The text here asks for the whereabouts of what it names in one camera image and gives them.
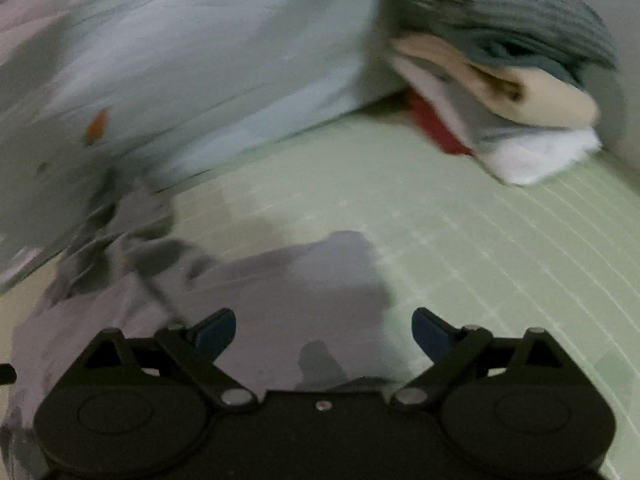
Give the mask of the grey zip hoodie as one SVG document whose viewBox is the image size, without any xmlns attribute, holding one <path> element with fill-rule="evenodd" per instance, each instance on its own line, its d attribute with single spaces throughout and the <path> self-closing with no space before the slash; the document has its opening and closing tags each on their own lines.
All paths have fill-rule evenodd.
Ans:
<svg viewBox="0 0 640 480">
<path fill-rule="evenodd" d="M 149 337 L 192 326 L 219 309 L 236 335 L 219 366 L 256 393 L 398 382 L 387 342 L 390 298 L 373 249 L 357 232 L 224 261 L 171 235 L 171 206 L 145 185 L 104 184 L 55 278 L 17 326 L 17 380 L 1 424 L 12 479 L 47 470 L 32 434 L 35 411 L 89 341 L 107 327 Z"/>
</svg>

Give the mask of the green grid cutting mat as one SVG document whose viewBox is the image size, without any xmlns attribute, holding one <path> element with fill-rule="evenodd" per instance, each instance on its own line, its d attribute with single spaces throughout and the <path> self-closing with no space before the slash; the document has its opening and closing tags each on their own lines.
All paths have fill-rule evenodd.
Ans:
<svg viewBox="0 0 640 480">
<path fill-rule="evenodd" d="M 611 404 L 610 479 L 639 474 L 639 182 L 593 155 L 529 186 L 442 154 L 401 114 L 358 114 L 186 180 L 161 198 L 171 235 L 234 261 L 335 232 L 362 234 L 390 298 L 393 387 L 427 369 L 410 318 L 426 307 L 498 336 L 542 327 Z M 50 285 L 43 269 L 1 301 L 12 348 Z"/>
</svg>

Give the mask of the white folded garment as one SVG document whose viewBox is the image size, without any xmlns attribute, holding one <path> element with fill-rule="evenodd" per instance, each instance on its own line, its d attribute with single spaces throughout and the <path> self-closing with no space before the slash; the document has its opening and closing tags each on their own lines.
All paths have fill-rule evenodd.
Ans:
<svg viewBox="0 0 640 480">
<path fill-rule="evenodd" d="M 549 129 L 509 122 L 492 114 L 461 84 L 439 68 L 390 56 L 390 65 L 434 107 L 449 130 L 495 178 L 529 186 L 556 176 L 602 150 L 591 129 Z"/>
</svg>

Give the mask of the red folded garment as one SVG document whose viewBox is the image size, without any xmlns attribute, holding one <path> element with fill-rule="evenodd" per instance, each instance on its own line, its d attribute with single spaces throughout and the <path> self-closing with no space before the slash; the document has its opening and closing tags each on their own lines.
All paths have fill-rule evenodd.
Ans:
<svg viewBox="0 0 640 480">
<path fill-rule="evenodd" d="M 434 107 L 418 92 L 409 89 L 406 92 L 406 98 L 412 120 L 439 151 L 454 156 L 473 155 L 473 152 L 444 124 Z"/>
</svg>

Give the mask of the beige folded garment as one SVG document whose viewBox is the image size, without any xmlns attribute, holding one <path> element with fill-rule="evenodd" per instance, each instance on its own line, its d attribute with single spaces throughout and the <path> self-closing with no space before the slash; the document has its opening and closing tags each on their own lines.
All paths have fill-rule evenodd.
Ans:
<svg viewBox="0 0 640 480">
<path fill-rule="evenodd" d="M 390 44 L 400 54 L 439 66 L 491 113 L 511 122 L 582 129 L 597 125 L 600 119 L 600 108 L 588 92 L 540 68 L 491 67 L 427 34 L 395 38 Z"/>
</svg>

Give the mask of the light blue printed bedsheet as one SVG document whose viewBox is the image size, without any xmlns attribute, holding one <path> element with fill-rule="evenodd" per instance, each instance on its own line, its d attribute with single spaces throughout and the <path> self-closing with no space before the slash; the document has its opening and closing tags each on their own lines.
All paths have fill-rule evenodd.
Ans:
<svg viewBox="0 0 640 480">
<path fill-rule="evenodd" d="M 386 0 L 1 0 L 1 285 L 108 170 L 168 188 L 398 90 Z"/>
</svg>

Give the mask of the grey striped folded garment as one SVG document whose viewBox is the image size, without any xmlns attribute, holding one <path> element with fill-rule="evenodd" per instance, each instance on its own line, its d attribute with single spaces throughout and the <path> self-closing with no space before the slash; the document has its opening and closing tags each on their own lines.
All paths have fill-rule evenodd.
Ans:
<svg viewBox="0 0 640 480">
<path fill-rule="evenodd" d="M 580 0 L 395 0 L 400 26 L 491 67 L 535 67 L 574 86 L 589 65 L 616 70 L 614 39 Z"/>
</svg>

